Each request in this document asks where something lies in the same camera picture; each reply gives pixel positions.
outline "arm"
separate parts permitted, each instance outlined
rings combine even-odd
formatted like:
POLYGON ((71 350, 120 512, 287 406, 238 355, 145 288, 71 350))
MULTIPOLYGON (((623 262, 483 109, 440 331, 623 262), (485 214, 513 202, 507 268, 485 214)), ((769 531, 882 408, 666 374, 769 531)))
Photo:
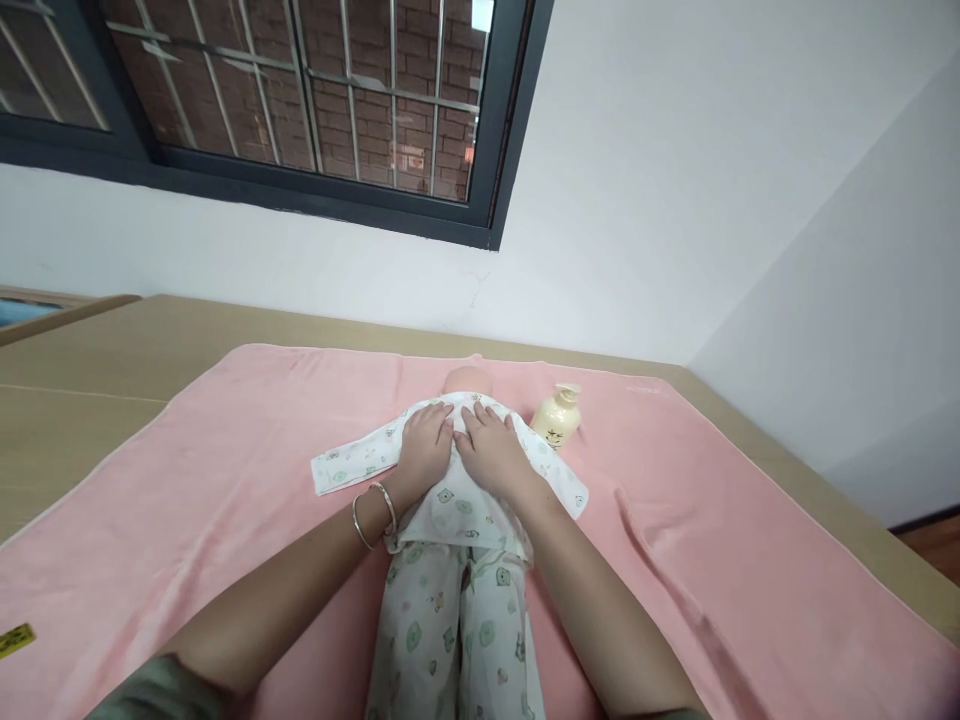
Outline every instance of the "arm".
MULTIPOLYGON (((447 470, 449 405, 429 405, 403 429, 396 471, 382 481, 399 518, 447 470)), ((369 488, 357 519, 371 544, 390 525, 383 495, 369 488)), ((208 682, 236 696, 250 692, 309 627, 369 553, 348 505, 214 598, 157 653, 174 654, 208 682)))
POLYGON ((656 624, 530 467, 509 416, 464 410, 455 433, 464 466, 502 497, 530 537, 550 599, 583 671, 611 718, 681 708, 705 714, 690 679, 656 624))

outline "window pane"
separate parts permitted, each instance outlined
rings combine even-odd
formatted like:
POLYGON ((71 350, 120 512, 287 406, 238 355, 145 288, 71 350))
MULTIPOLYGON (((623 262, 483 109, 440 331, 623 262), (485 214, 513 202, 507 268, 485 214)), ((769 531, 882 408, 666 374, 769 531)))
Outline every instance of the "window pane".
POLYGON ((492 0, 103 6, 163 142, 466 202, 492 0))
POLYGON ((107 129, 55 18, 39 6, 0 7, 0 110, 107 129))

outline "silver bangle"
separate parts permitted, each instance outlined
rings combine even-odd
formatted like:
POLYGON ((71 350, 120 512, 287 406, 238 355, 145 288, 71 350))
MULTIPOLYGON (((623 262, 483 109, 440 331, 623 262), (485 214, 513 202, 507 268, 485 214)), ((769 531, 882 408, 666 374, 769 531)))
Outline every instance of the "silver bangle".
POLYGON ((373 487, 383 493, 383 499, 387 502, 387 510, 390 511, 390 529, 384 530, 383 534, 390 537, 397 531, 397 513, 393 509, 393 500, 390 499, 390 493, 387 492, 387 489, 380 483, 373 483, 373 487))
POLYGON ((367 546, 367 550, 373 550, 373 545, 368 543, 367 539, 363 536, 363 530, 360 529, 360 522, 357 520, 357 500, 359 499, 359 495, 353 499, 353 526, 357 529, 357 535, 360 536, 360 542, 367 546))

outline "hand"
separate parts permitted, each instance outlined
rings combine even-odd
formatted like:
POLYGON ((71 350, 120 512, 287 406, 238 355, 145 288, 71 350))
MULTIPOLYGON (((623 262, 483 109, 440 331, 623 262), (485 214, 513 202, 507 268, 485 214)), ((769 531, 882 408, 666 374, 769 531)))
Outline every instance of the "hand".
POLYGON ((509 499, 511 490, 540 476, 530 467, 509 415, 503 422, 493 410, 479 402, 473 410, 471 413, 463 408, 462 412, 468 434, 454 433, 463 466, 477 485, 509 499))
MULTIPOLYGON (((420 408, 403 426, 403 442, 397 471, 388 478, 394 503, 407 506, 416 502, 447 474, 453 447, 453 421, 447 416, 453 405, 436 403, 420 408)), ((400 515, 405 507, 397 507, 400 515)))

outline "pink blanket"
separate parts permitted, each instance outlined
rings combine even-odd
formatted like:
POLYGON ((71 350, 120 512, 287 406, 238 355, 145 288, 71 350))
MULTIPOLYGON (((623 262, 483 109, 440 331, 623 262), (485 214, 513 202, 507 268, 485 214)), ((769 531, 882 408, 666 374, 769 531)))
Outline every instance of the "pink blanket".
MULTIPOLYGON (((663 629, 717 720, 927 718, 958 654, 668 384, 543 363, 251 345, 178 395, 0 550, 10 718, 77 718, 204 603, 352 499, 318 498, 310 458, 437 394, 464 362, 529 419, 583 386, 563 456, 580 523, 663 629)), ((374 553, 267 677, 254 716, 357 718, 387 557, 374 553)), ((601 712, 534 573, 551 720, 601 712)))

